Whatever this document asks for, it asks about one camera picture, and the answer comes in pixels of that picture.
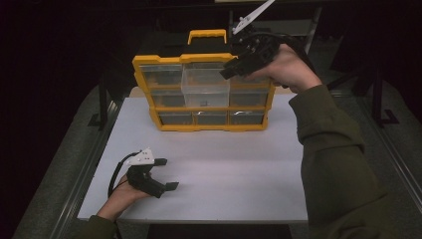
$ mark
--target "person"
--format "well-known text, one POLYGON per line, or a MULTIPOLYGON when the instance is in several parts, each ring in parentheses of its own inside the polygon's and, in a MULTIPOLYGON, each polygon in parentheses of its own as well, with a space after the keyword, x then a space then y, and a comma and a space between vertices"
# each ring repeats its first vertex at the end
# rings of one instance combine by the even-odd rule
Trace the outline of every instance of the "person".
MULTIPOLYGON (((310 238, 396 238, 388 193, 364 158, 358 124, 335 105, 327 87, 289 46, 282 44, 274 61, 246 80, 264 76, 297 94, 289 104, 304 146, 301 174, 310 238)), ((78 238, 112 238, 112 222, 145 196, 122 184, 78 238)))

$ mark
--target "dark background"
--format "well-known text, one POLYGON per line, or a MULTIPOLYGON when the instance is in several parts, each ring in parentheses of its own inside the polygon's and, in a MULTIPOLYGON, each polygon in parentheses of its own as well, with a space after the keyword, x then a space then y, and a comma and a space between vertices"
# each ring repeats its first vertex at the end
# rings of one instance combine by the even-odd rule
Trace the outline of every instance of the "dark background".
MULTIPOLYGON (((111 97, 121 101, 135 86, 131 59, 150 31, 226 28, 227 9, 234 6, 189 7, 212 2, 0 3, 1 238, 13 235, 89 91, 103 79, 111 97)), ((422 120, 420 4, 287 1, 283 8, 274 5, 266 16, 300 18, 310 14, 316 2, 324 6, 316 34, 323 39, 344 36, 332 68, 347 73, 363 63, 376 63, 422 120)), ((238 5, 235 14, 245 16, 257 6, 238 5)))

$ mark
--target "finger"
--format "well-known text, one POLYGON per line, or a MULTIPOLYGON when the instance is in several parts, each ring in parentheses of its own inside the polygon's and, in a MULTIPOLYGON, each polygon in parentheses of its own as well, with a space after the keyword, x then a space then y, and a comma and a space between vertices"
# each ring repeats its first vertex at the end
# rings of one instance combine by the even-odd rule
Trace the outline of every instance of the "finger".
POLYGON ((287 45, 285 43, 280 45, 279 50, 280 51, 285 51, 285 52, 296 53, 291 47, 289 47, 289 45, 287 45))
POLYGON ((136 200, 145 198, 145 197, 150 197, 150 196, 151 195, 149 195, 148 193, 144 191, 140 191, 140 190, 136 190, 136 193, 135 193, 136 200))
POLYGON ((245 81, 252 81, 254 79, 261 78, 261 77, 268 77, 268 68, 267 67, 260 69, 258 71, 255 71, 255 72, 251 73, 250 75, 246 76, 245 81))
POLYGON ((120 186, 122 186, 124 183, 126 183, 127 182, 127 179, 126 180, 121 180, 119 183, 118 183, 118 185, 114 188, 114 190, 116 190, 118 187, 120 187, 120 186))
POLYGON ((273 86, 275 86, 275 87, 281 87, 283 85, 283 84, 276 82, 274 80, 272 80, 272 83, 273 83, 273 86))
POLYGON ((121 183, 125 180, 127 181, 127 175, 126 174, 118 181, 118 183, 121 183))

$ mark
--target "sleeve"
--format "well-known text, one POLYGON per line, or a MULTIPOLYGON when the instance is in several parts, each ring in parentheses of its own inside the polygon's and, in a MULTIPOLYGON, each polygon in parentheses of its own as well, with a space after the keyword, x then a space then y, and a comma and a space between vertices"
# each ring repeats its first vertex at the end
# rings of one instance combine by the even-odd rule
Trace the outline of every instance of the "sleeve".
POLYGON ((75 239, 112 239, 116 226, 111 221, 92 216, 75 239))
POLYGON ((358 124, 326 86, 290 101, 304 146, 302 180, 312 239, 395 238, 388 194, 367 164, 358 124))

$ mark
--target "yellow parts organizer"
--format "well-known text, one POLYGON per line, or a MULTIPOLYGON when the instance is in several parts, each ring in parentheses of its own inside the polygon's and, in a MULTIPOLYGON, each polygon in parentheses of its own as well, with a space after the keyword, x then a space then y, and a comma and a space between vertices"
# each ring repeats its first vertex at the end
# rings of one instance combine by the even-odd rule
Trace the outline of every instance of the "yellow parts organizer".
MULTIPOLYGON (((191 31, 186 44, 191 45, 193 38, 216 37, 223 37, 227 44, 225 30, 191 31)), ((158 129, 246 131, 267 128, 275 92, 271 81, 244 81, 239 77, 225 80, 220 71, 224 63, 235 56, 227 52, 207 52, 207 46, 203 49, 200 53, 171 57, 153 54, 134 57, 134 75, 158 129)))

